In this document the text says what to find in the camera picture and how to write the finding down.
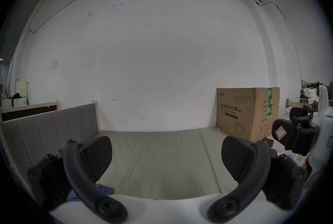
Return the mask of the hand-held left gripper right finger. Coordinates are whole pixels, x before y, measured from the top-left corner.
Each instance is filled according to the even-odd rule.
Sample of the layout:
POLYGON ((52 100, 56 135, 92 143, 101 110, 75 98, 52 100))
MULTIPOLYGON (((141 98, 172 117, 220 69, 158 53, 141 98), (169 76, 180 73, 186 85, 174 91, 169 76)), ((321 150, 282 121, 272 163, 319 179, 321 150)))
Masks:
POLYGON ((222 143, 221 158, 238 186, 209 207, 207 217, 212 223, 232 220, 254 201, 260 191, 278 208, 295 209, 307 172, 287 155, 277 155, 265 139, 254 143, 227 136, 222 143))

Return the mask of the person's right hand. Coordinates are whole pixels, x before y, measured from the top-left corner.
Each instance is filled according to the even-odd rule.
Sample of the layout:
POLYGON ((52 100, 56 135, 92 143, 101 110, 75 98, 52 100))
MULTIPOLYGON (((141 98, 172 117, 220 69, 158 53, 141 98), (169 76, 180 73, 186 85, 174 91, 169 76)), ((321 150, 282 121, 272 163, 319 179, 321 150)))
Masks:
POLYGON ((307 179, 304 185, 304 190, 307 190, 319 181, 324 172, 324 169, 326 168, 326 165, 318 162, 309 154, 307 155, 302 168, 307 172, 307 179))

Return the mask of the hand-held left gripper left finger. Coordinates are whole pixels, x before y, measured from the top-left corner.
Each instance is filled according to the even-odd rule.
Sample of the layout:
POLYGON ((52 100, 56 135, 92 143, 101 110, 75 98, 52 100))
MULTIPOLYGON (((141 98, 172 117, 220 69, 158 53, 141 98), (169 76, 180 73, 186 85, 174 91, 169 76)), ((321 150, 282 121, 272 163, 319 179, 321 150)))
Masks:
POLYGON ((102 220, 124 223, 125 206, 96 187, 112 161, 108 137, 94 137, 82 143, 70 139, 57 155, 47 154, 27 170, 31 194, 44 210, 51 211, 67 201, 73 191, 78 199, 102 220))

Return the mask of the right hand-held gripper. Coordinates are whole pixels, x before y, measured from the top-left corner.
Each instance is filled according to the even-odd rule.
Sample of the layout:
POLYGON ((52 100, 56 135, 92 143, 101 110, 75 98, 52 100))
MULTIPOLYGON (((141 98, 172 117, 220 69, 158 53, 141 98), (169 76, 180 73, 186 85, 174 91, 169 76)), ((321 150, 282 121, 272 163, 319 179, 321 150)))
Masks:
POLYGON ((292 107, 290 121, 276 119, 272 124, 272 137, 277 143, 302 156, 327 165, 332 154, 332 107, 325 85, 317 85, 318 108, 303 104, 302 108, 292 107))

